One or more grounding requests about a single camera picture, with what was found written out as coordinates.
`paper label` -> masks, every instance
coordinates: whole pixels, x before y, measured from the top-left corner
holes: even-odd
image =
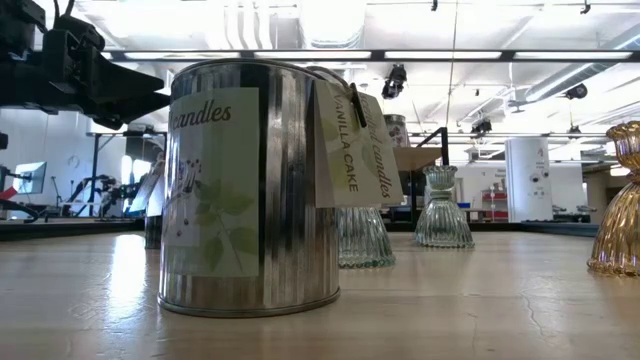
[[[170,273],[258,275],[258,89],[187,95],[171,105],[164,209]]]
[[[362,128],[341,86],[316,81],[316,98],[320,120],[320,127],[316,126],[316,206],[402,202],[398,167],[377,100],[360,93],[367,122]]]

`computer monitor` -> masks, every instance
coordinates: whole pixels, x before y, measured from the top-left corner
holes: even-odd
[[[44,187],[46,162],[20,164],[16,166],[13,188],[18,194],[41,194]]]

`green leaf illustration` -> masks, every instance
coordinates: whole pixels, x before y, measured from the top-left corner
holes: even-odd
[[[231,245],[237,251],[258,255],[258,234],[252,228],[240,227],[229,233]]]
[[[233,191],[225,190],[220,194],[218,206],[223,208],[229,215],[240,215],[253,204],[253,199]]]
[[[376,159],[373,154],[373,148],[370,144],[362,144],[362,160],[367,169],[373,174],[378,176],[378,166],[376,165]]]
[[[196,197],[204,202],[215,203],[220,196],[220,179],[214,180],[210,185],[202,181],[195,181]]]
[[[337,139],[338,136],[340,136],[340,133],[338,133],[338,129],[331,122],[323,122],[322,134],[324,135],[325,142],[333,141]]]
[[[204,243],[202,256],[204,256],[204,261],[209,266],[209,270],[214,271],[218,267],[223,253],[224,246],[219,237],[216,236]]]
[[[197,215],[206,214],[206,213],[209,212],[209,209],[211,209],[211,204],[210,203],[200,201],[198,203],[198,206],[196,207],[196,214]]]
[[[344,160],[344,150],[338,149],[329,154],[329,175],[334,187],[344,189],[349,186],[347,165]]]
[[[219,216],[215,212],[206,212],[202,214],[196,215],[196,225],[200,226],[211,226],[218,221]]]

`security camera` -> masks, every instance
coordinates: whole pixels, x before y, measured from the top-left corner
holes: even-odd
[[[588,93],[589,91],[587,90],[587,87],[584,84],[579,84],[567,90],[564,96],[569,100],[583,99]]]
[[[393,69],[389,77],[384,82],[382,88],[382,98],[389,100],[397,98],[402,90],[404,90],[404,83],[407,81],[407,71],[402,64],[393,64]]]

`red object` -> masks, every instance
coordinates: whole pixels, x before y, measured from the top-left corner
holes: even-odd
[[[507,199],[507,194],[506,193],[496,193],[494,194],[494,200],[506,200]],[[491,201],[491,194],[482,194],[482,200],[489,200]]]
[[[2,200],[9,200],[12,197],[14,197],[16,194],[18,193],[18,190],[16,190],[13,187],[8,188],[7,190],[0,192],[0,199]]]

